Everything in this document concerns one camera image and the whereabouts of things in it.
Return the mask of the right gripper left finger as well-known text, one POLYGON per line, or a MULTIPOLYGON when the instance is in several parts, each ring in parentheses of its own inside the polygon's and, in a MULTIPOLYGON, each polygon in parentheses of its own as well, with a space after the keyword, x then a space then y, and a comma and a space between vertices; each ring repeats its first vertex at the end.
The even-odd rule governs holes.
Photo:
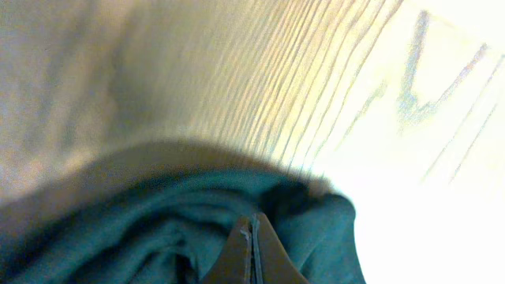
POLYGON ((249 284, 252 280, 252 227, 249 219, 240 217, 211 270, 201 284, 249 284))

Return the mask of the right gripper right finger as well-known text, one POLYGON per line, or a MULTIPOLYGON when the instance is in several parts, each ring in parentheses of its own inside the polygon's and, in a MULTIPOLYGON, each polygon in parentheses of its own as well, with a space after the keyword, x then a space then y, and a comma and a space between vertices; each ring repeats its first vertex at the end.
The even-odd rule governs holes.
POLYGON ((309 284, 290 260, 264 213, 252 217, 253 279, 257 284, 309 284))

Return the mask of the red orange t-shirt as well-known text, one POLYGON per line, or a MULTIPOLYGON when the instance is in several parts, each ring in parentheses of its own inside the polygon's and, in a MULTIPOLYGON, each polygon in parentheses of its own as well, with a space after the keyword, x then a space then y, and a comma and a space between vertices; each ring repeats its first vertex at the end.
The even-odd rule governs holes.
POLYGON ((235 151, 155 142, 1 208, 4 283, 200 283, 240 217, 264 213, 309 283, 362 283, 347 198, 235 151))

